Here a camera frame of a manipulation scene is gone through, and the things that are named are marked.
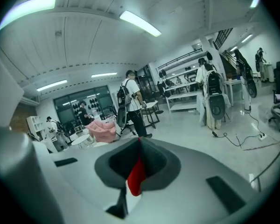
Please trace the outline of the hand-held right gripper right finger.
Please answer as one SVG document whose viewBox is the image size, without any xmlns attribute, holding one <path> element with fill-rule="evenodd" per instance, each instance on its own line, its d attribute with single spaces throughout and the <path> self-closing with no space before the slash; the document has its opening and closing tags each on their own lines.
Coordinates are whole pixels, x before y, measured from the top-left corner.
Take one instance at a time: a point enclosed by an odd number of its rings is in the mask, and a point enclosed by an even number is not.
<svg viewBox="0 0 280 224">
<path fill-rule="evenodd" d="M 165 189 L 146 191 L 130 213 L 132 224 L 237 224 L 245 222 L 262 202 L 250 183 L 213 157 L 185 147 L 153 140 L 174 153 L 181 171 Z M 230 213 L 207 179 L 218 176 L 244 202 Z"/>
</svg>

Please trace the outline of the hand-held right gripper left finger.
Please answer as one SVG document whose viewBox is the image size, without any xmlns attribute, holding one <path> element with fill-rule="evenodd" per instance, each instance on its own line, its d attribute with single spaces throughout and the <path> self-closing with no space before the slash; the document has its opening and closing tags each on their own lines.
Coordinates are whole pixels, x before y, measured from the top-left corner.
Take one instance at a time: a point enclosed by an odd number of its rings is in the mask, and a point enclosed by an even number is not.
<svg viewBox="0 0 280 224">
<path fill-rule="evenodd" d="M 95 162 L 129 141 L 84 149 L 73 147 L 60 153 L 49 153 L 43 143 L 34 142 L 40 170 L 63 220 L 119 219 L 107 209 L 117 204 L 120 190 L 104 185 L 95 172 Z"/>
</svg>

